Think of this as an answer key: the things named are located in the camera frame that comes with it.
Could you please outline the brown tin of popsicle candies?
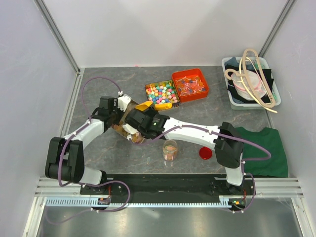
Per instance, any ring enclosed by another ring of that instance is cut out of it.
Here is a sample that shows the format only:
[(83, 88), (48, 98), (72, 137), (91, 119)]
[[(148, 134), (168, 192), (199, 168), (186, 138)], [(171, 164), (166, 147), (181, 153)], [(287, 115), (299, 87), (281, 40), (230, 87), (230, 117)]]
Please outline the brown tin of popsicle candies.
[(140, 132), (135, 132), (133, 134), (130, 133), (130, 129), (127, 125), (125, 125), (125, 118), (127, 114), (135, 108), (135, 106), (138, 105), (137, 102), (131, 100), (129, 105), (127, 106), (126, 111), (124, 112), (122, 118), (120, 119), (118, 125), (114, 124), (111, 126), (111, 128), (127, 140), (131, 140), (133, 143), (141, 144), (144, 142), (145, 138), (141, 135)]

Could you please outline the clear glass jar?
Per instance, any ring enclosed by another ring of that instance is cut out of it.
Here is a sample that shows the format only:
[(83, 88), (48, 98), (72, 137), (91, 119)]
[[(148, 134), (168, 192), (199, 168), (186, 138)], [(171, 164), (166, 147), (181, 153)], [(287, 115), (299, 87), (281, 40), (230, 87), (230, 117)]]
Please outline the clear glass jar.
[(166, 140), (162, 147), (162, 156), (164, 165), (172, 167), (174, 160), (177, 158), (178, 144), (174, 140)]

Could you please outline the yellow plastic scoop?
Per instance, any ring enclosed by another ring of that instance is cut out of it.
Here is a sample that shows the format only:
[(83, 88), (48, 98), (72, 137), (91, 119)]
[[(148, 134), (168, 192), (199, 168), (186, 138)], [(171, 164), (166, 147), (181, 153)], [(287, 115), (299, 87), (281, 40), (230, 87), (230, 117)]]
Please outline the yellow plastic scoop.
[(148, 108), (154, 108), (156, 111), (168, 110), (172, 108), (172, 103), (154, 104), (153, 101), (146, 101), (135, 106), (140, 111), (145, 111)]

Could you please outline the red jar lid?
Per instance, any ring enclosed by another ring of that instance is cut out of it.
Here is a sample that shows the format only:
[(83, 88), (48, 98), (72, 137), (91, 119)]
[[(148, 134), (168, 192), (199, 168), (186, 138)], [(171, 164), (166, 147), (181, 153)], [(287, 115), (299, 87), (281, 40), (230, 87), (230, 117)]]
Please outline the red jar lid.
[(199, 150), (199, 156), (203, 160), (208, 160), (208, 159), (212, 158), (213, 151), (210, 148), (208, 148), (208, 147), (202, 147)]

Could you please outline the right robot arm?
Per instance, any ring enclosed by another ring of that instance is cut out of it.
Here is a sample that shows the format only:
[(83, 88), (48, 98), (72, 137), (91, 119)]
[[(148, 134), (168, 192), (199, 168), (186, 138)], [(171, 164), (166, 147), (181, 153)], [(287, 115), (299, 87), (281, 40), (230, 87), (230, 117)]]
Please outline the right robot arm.
[(123, 128), (130, 134), (139, 132), (152, 141), (179, 140), (213, 150), (217, 162), (225, 169), (227, 191), (235, 195), (243, 190), (241, 159), (244, 145), (230, 123), (223, 122), (220, 126), (193, 124), (148, 108), (144, 111), (132, 109), (124, 119)]

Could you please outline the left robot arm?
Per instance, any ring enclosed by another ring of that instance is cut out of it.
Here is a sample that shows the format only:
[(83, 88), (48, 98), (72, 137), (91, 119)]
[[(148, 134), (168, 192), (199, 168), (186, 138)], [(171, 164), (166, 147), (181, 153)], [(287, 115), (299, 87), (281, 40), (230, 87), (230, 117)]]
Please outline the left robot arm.
[(126, 105), (124, 97), (103, 96), (87, 121), (74, 132), (50, 140), (45, 165), (45, 176), (55, 179), (61, 187), (70, 183), (89, 184), (97, 194), (108, 190), (106, 173), (85, 166), (84, 149), (111, 126), (118, 124)]

